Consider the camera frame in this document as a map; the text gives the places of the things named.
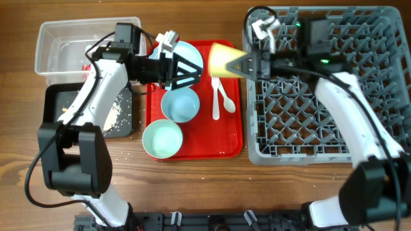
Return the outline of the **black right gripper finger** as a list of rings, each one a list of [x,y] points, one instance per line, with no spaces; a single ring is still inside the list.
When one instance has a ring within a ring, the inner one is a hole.
[[[228,62],[226,69],[255,69],[256,59],[256,52],[252,51]]]
[[[253,69],[237,69],[235,67],[227,66],[226,70],[228,72],[228,78],[245,78],[251,81],[257,80],[257,75],[254,73]]]

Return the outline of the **red snack wrapper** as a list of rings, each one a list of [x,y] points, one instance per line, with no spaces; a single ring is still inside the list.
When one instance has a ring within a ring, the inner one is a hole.
[[[87,80],[90,70],[91,70],[91,64],[82,65],[82,71],[83,71],[82,79],[83,79],[83,81]]]

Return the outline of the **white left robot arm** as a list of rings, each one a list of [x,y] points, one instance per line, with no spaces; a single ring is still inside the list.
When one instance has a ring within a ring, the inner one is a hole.
[[[118,94],[131,82],[156,83],[177,90],[198,83],[202,68],[172,52],[179,35],[167,31],[149,36],[157,42],[157,58],[140,55],[145,31],[119,22],[85,51],[91,73],[71,106],[56,121],[45,117],[38,130],[44,183],[67,198],[81,203],[94,216],[98,230],[141,230],[143,224],[131,204],[111,184],[112,160],[103,137],[103,127]]]

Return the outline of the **yellow plastic cup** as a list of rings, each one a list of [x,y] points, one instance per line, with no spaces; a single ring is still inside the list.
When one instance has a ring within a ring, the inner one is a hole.
[[[233,47],[213,43],[208,58],[208,73],[216,78],[241,78],[239,74],[226,69],[226,64],[247,53]]]

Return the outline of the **light blue bowl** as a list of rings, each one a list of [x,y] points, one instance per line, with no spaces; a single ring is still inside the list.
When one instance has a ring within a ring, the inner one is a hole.
[[[161,99],[161,110],[164,116],[176,123],[192,120],[200,109],[200,99],[190,88],[169,90]]]

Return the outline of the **food scraps and rice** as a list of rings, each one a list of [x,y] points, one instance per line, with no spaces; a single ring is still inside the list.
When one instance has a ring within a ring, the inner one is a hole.
[[[80,106],[84,102],[79,96],[73,101],[73,103],[67,108],[67,110],[58,117],[58,122],[67,124],[80,109]],[[112,99],[96,99],[92,98],[88,100],[85,107],[77,115],[76,119],[71,123],[74,126],[84,126],[86,124],[92,124],[101,129],[102,132],[107,132],[117,123],[121,114],[121,106],[116,103],[114,98]]]

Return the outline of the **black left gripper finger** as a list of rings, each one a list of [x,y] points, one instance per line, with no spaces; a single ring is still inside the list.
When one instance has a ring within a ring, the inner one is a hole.
[[[184,87],[188,87],[189,85],[194,85],[200,81],[202,73],[200,72],[192,72],[192,73],[185,73],[182,75],[177,75],[173,77],[171,80],[171,89],[177,90]]]
[[[198,66],[200,68],[200,71],[203,71],[203,60],[200,53],[192,51],[183,51],[182,53],[177,54],[182,58],[185,58],[186,60],[190,61],[194,65]],[[177,63],[177,67],[180,68],[183,73],[192,73],[197,71],[192,65],[186,64],[181,61]]]

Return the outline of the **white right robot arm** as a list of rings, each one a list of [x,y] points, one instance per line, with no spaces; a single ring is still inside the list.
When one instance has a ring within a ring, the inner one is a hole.
[[[344,57],[332,55],[329,20],[297,21],[297,50],[254,49],[219,43],[209,52],[213,77],[269,80],[298,76],[332,116],[352,158],[353,172],[336,196],[306,203],[301,225],[325,230],[410,215],[410,156],[386,131]]]

